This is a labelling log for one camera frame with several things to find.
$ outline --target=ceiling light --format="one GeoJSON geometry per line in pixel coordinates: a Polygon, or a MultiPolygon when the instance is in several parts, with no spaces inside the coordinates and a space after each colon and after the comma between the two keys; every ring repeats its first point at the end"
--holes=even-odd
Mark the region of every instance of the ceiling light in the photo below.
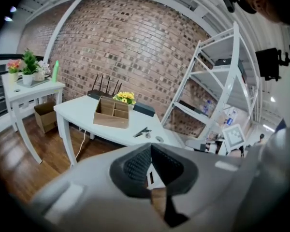
{"type": "Polygon", "coordinates": [[[15,12],[15,11],[16,11],[16,8],[15,8],[14,6],[12,6],[12,7],[10,8],[10,12],[13,13],[13,12],[15,12]]]}
{"type": "Polygon", "coordinates": [[[10,18],[10,17],[8,17],[8,16],[5,16],[5,17],[4,17],[4,20],[5,20],[5,21],[12,21],[12,18],[10,18]]]}
{"type": "Polygon", "coordinates": [[[267,130],[269,130],[269,131],[275,132],[274,129],[272,129],[271,127],[268,127],[267,125],[263,125],[263,127],[265,127],[265,128],[266,128],[267,130]]]}

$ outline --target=brick wall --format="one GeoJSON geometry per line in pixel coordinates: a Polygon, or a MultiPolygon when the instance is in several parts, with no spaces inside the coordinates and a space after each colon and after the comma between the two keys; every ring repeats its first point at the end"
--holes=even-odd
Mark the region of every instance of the brick wall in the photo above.
{"type": "Polygon", "coordinates": [[[28,48],[37,56],[44,56],[47,44],[57,23],[73,1],[62,3],[44,12],[28,23],[20,38],[17,53],[24,53],[28,48]]]}
{"type": "MultiPolygon", "coordinates": [[[[59,5],[31,21],[24,29],[18,51],[28,47],[43,55],[68,6],[59,5]]],[[[62,27],[50,66],[59,60],[58,80],[66,84],[64,101],[86,95],[96,74],[103,73],[106,78],[111,76],[111,90],[119,80],[121,91],[133,91],[137,101],[153,106],[161,119],[198,40],[208,37],[193,21],[154,1],[83,0],[62,27]]],[[[198,107],[207,100],[216,104],[192,81],[186,85],[182,99],[198,107]]],[[[166,127],[198,136],[204,125],[175,110],[166,127]]]]}

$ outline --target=white metal shelf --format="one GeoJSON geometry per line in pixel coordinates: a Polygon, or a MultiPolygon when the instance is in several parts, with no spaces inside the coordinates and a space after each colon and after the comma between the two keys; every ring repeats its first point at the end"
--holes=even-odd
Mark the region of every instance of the white metal shelf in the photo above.
{"type": "MultiPolygon", "coordinates": [[[[223,68],[210,71],[192,72],[190,76],[193,80],[197,79],[198,83],[202,83],[206,87],[206,90],[210,90],[213,96],[218,98],[222,95],[223,88],[221,88],[221,86],[215,82],[213,75],[215,75],[221,84],[225,86],[229,70],[229,68],[223,68]]],[[[236,78],[234,80],[233,88],[231,90],[227,104],[249,113],[251,101],[248,100],[247,103],[246,97],[248,97],[248,91],[245,87],[245,84],[243,83],[240,71],[238,70],[236,72],[236,78]]]]}
{"type": "MultiPolygon", "coordinates": [[[[242,74],[238,68],[240,58],[246,62],[248,59],[251,60],[250,53],[248,53],[248,56],[242,56],[242,54],[245,53],[245,43],[242,43],[242,40],[243,39],[240,36],[238,25],[235,22],[232,29],[229,29],[204,42],[198,42],[183,80],[161,121],[162,125],[165,124],[172,110],[177,107],[182,112],[205,124],[205,128],[198,137],[199,140],[203,140],[207,137],[210,131],[221,133],[221,128],[218,125],[218,119],[226,104],[247,111],[247,122],[249,121],[257,99],[259,79],[255,77],[251,80],[251,83],[253,84],[252,86],[255,86],[255,92],[253,92],[253,98],[251,98],[249,96],[249,93],[251,92],[249,92],[246,84],[244,83],[242,74]],[[220,58],[232,59],[230,65],[216,66],[210,70],[200,60],[200,58],[198,58],[199,54],[205,56],[205,58],[212,64],[220,58]],[[203,66],[204,71],[193,72],[193,67],[196,62],[199,62],[203,66]],[[211,117],[198,114],[197,112],[179,103],[181,93],[188,79],[192,79],[198,83],[210,95],[212,95],[214,99],[217,100],[217,106],[211,117]]],[[[253,63],[247,68],[254,70],[253,63]]]]}
{"type": "Polygon", "coordinates": [[[207,124],[209,122],[209,117],[203,115],[203,114],[198,114],[197,112],[191,110],[190,108],[187,108],[186,106],[176,102],[175,107],[179,108],[182,110],[185,114],[190,115],[191,117],[197,119],[198,121],[207,124]]]}

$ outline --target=white cable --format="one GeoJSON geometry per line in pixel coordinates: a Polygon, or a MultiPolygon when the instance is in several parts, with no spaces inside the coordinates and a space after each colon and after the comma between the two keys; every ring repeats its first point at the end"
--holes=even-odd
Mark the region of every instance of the white cable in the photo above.
{"type": "Polygon", "coordinates": [[[81,146],[79,147],[79,151],[78,151],[78,153],[77,153],[77,155],[76,155],[76,157],[75,157],[76,159],[77,159],[79,153],[81,153],[81,149],[82,149],[83,143],[84,143],[84,141],[85,141],[85,136],[86,136],[86,130],[85,130],[85,132],[84,132],[84,138],[83,138],[83,141],[82,141],[82,143],[81,143],[81,146]]]}

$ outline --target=black box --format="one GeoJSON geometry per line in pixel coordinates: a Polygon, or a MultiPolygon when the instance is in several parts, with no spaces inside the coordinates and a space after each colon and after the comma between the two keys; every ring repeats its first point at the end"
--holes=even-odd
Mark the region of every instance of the black box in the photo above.
{"type": "MultiPolygon", "coordinates": [[[[231,60],[232,58],[228,58],[228,59],[219,59],[215,62],[215,66],[219,66],[219,65],[229,65],[231,64],[231,60]]],[[[243,63],[241,60],[238,60],[238,68],[240,69],[240,72],[242,74],[242,77],[244,79],[244,81],[247,81],[247,75],[243,66],[243,63]]]]}
{"type": "Polygon", "coordinates": [[[102,91],[98,91],[98,90],[89,90],[87,92],[87,95],[91,98],[94,98],[96,100],[99,100],[101,96],[105,96],[105,97],[108,97],[108,98],[112,98],[111,95],[107,94],[107,93],[104,93],[102,91]]]}
{"type": "Polygon", "coordinates": [[[142,114],[145,114],[145,115],[148,115],[148,116],[151,116],[153,117],[155,115],[155,109],[151,106],[147,106],[145,104],[142,104],[140,102],[137,102],[135,105],[134,105],[134,111],[137,111],[139,113],[142,113],[142,114]]]}

